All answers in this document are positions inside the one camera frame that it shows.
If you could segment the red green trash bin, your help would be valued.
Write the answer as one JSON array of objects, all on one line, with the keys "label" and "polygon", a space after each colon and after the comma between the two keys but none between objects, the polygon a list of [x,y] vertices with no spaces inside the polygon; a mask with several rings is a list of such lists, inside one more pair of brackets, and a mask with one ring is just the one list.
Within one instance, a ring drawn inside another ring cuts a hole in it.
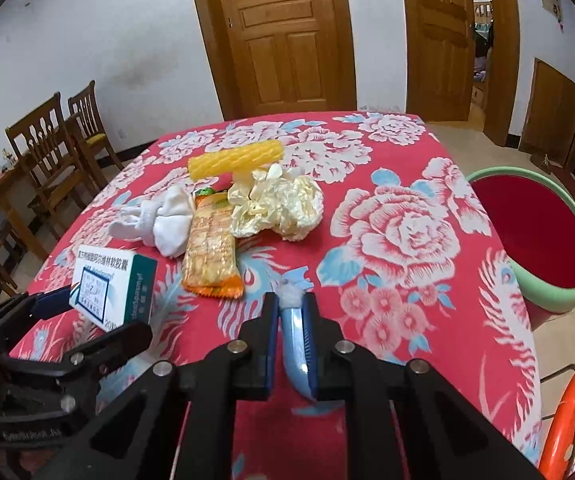
[{"label": "red green trash bin", "polygon": [[575,308],[575,200],[525,168],[498,166],[467,178],[510,259],[532,328]]}]

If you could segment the near wooden chair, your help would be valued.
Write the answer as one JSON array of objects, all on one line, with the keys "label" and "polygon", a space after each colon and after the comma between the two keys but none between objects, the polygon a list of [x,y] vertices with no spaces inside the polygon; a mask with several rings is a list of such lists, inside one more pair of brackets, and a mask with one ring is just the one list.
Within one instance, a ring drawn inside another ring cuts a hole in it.
[{"label": "near wooden chair", "polygon": [[60,92],[37,106],[5,129],[22,172],[30,179],[36,195],[29,208],[59,240],[67,231],[58,207],[71,198],[80,209],[86,208],[78,188],[91,197],[97,187],[84,168],[74,138],[70,134],[60,104]]}]

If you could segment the blue white small wrapper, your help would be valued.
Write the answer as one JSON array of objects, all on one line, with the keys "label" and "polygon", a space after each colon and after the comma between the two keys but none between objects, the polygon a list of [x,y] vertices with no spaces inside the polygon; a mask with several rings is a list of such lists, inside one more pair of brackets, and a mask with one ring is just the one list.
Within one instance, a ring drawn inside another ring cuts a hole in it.
[{"label": "blue white small wrapper", "polygon": [[291,269],[281,275],[273,286],[278,296],[278,312],[281,318],[283,341],[283,367],[292,387],[309,401],[312,396],[306,361],[304,335],[303,299],[305,292],[312,289],[312,281],[307,278],[307,266]]}]

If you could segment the open wooden door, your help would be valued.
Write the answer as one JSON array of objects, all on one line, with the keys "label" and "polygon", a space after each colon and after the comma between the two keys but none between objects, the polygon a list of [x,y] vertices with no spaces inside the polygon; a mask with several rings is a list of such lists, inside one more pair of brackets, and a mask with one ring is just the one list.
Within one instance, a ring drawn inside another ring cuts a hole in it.
[{"label": "open wooden door", "polygon": [[[474,1],[405,0],[405,12],[407,111],[426,122],[463,122],[474,83]],[[493,28],[483,131],[504,146],[519,78],[517,0],[493,0]]]}]

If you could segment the yellow foam mesh roll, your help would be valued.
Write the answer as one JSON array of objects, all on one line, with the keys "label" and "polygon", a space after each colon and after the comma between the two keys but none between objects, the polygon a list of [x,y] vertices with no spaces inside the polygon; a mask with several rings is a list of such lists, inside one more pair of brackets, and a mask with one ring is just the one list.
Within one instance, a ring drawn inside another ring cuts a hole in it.
[{"label": "yellow foam mesh roll", "polygon": [[191,157],[188,160],[188,174],[197,181],[220,174],[252,171],[279,162],[283,156],[284,148],[279,140],[266,140]]}]

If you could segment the white blue medicine box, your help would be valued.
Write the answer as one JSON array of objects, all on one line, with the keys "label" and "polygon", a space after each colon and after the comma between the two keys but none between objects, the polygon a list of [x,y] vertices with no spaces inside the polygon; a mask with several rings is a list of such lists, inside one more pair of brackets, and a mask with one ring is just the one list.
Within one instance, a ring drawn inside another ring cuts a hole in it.
[{"label": "white blue medicine box", "polygon": [[157,261],[133,250],[81,245],[69,305],[104,332],[150,323]]}]

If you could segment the orange cracker snack packet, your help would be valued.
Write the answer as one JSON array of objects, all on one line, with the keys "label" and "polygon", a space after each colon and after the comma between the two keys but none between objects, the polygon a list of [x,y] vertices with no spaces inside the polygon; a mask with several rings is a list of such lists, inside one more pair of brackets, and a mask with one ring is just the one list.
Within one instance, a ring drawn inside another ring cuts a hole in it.
[{"label": "orange cracker snack packet", "polygon": [[245,286],[236,263],[236,238],[231,233],[233,206],[228,193],[202,188],[195,198],[182,286],[197,296],[240,299]]}]

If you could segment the cream crumpled plastic bag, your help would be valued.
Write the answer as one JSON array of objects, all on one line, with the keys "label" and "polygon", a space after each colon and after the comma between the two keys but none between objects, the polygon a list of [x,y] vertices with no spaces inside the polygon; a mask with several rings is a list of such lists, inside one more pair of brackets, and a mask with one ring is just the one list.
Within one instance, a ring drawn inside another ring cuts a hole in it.
[{"label": "cream crumpled plastic bag", "polygon": [[319,226],[324,213],[320,185],[277,162],[234,172],[228,203],[232,206],[230,231],[236,238],[270,230],[286,242],[299,242]]}]

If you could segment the white crumpled tissue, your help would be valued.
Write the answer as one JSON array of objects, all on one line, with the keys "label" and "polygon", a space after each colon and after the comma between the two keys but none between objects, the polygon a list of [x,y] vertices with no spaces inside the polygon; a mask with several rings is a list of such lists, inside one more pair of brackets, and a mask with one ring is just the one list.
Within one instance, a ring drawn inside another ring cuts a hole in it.
[{"label": "white crumpled tissue", "polygon": [[195,214],[193,196],[173,185],[156,200],[143,200],[138,206],[122,207],[109,223],[108,234],[117,240],[141,242],[167,258],[186,251]]}]

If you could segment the closed wooden door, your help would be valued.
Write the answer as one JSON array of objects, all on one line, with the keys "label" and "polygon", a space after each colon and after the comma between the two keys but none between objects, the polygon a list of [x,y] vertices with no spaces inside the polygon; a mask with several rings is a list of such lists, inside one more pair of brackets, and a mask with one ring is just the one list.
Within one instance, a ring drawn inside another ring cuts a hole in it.
[{"label": "closed wooden door", "polygon": [[348,0],[195,0],[225,119],[355,110]]}]

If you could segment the small wooden side table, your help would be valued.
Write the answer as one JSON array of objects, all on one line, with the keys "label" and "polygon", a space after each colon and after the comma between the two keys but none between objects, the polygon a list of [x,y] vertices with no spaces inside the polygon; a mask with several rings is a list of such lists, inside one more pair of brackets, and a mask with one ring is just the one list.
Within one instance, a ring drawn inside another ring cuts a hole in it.
[{"label": "small wooden side table", "polygon": [[37,238],[42,222],[37,217],[26,221],[13,204],[14,187],[24,179],[27,175],[19,162],[0,171],[0,289],[7,296],[18,292],[12,272],[26,252],[42,261],[48,258],[48,252]]}]

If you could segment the red floral tablecloth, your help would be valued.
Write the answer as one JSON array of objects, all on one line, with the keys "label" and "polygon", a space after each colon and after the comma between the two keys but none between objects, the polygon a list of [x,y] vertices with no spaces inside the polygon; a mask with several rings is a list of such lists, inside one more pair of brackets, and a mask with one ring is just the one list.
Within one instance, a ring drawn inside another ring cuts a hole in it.
[{"label": "red floral tablecloth", "polygon": [[421,119],[401,114],[319,112],[234,120],[170,133],[121,170],[72,222],[30,283],[52,292],[74,281],[83,248],[123,248],[110,222],[172,188],[225,191],[228,176],[194,180],[198,155],[277,140],[282,168],[309,177],[323,217],[299,242],[264,230],[240,240],[238,299],[201,297],[183,281],[178,258],[127,245],[157,263],[153,340],[104,379],[106,406],[160,360],[198,361],[233,340],[285,283],[316,296],[345,339],[397,365],[423,360],[508,440],[461,479],[538,477],[541,399],[533,331],[510,259],[458,164]]}]

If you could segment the low wooden cabinet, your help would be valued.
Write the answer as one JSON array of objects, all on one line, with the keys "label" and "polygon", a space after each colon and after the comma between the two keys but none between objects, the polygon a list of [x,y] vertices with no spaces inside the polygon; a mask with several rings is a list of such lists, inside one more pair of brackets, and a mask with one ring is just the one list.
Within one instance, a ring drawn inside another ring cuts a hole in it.
[{"label": "low wooden cabinet", "polygon": [[536,58],[519,149],[562,166],[574,136],[575,82]]}]

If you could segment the far wooden chair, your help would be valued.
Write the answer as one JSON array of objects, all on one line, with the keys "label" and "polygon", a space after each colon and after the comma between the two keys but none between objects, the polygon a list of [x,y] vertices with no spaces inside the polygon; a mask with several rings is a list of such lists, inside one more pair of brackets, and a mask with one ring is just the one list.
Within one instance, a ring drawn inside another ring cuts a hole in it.
[{"label": "far wooden chair", "polygon": [[68,110],[78,125],[82,140],[91,155],[105,151],[112,163],[119,169],[124,164],[112,148],[95,96],[95,81],[91,80],[86,88],[71,96],[68,101]]}]

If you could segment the wooden chair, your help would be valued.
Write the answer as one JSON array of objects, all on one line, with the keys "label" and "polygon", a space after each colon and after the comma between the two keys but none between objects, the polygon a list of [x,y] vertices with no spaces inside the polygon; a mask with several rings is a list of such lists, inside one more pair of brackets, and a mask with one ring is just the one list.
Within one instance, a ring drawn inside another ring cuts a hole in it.
[{"label": "wooden chair", "polygon": [[74,138],[70,134],[60,104],[60,92],[37,106],[5,129],[22,172],[30,179],[36,195],[29,208],[59,240],[67,231],[58,207],[71,198],[80,209],[86,208],[78,188],[91,197],[97,187],[84,168]]},{"label": "wooden chair", "polygon": [[105,151],[112,163],[119,169],[124,164],[112,148],[95,96],[95,81],[91,80],[86,88],[71,96],[68,101],[68,110],[78,125],[82,140],[91,155]]}]

